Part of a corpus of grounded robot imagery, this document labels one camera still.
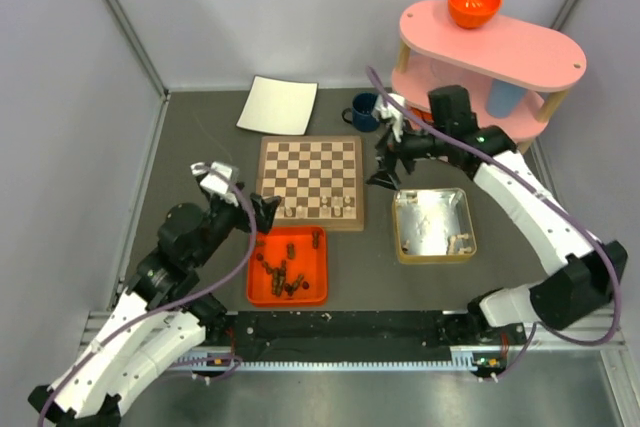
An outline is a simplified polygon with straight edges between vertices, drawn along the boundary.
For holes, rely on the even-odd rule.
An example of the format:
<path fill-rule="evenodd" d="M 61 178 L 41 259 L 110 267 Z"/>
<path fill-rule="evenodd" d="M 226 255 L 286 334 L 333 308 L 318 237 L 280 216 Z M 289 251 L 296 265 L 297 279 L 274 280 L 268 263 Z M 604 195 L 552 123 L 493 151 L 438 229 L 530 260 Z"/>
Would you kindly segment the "white tall piece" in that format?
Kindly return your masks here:
<path fill-rule="evenodd" d="M 332 198 L 332 216 L 336 218 L 341 218 L 343 216 L 343 198 L 342 197 L 333 197 Z"/>

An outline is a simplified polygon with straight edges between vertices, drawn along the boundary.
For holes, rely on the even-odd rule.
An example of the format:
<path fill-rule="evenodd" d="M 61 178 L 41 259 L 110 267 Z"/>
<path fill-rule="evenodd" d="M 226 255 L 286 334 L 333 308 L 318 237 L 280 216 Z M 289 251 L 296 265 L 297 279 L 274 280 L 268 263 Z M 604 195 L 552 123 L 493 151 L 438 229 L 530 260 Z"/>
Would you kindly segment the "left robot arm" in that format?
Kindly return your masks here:
<path fill-rule="evenodd" d="M 39 422 L 56 426 L 117 426 L 137 398 L 192 348 L 226 334 L 227 310 L 212 294 L 199 298 L 198 268 L 233 230 L 267 234 L 282 199 L 249 197 L 250 208 L 208 197 L 209 207 L 172 207 L 156 247 L 135 274 L 89 347 L 49 385 L 33 389 Z"/>

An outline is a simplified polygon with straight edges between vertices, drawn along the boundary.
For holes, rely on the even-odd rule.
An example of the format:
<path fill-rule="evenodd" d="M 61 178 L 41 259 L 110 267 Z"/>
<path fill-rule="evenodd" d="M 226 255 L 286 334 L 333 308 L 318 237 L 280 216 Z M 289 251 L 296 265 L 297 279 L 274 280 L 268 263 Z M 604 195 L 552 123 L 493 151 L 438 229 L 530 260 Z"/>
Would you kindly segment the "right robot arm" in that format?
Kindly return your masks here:
<path fill-rule="evenodd" d="M 498 289 L 471 301 L 469 335 L 487 343 L 504 326 L 522 322 L 561 331 L 608 304 L 618 305 L 628 260 L 625 248 L 617 241 L 604 243 L 576 225 L 505 131 L 479 126 L 464 87 L 436 88 L 428 100 L 433 123 L 411 128 L 415 116 L 402 97 L 375 96 L 373 115 L 387 130 L 376 145 L 378 169 L 369 183 L 396 190 L 398 163 L 412 173 L 419 159 L 445 159 L 502 208 L 546 272 L 538 283 Z"/>

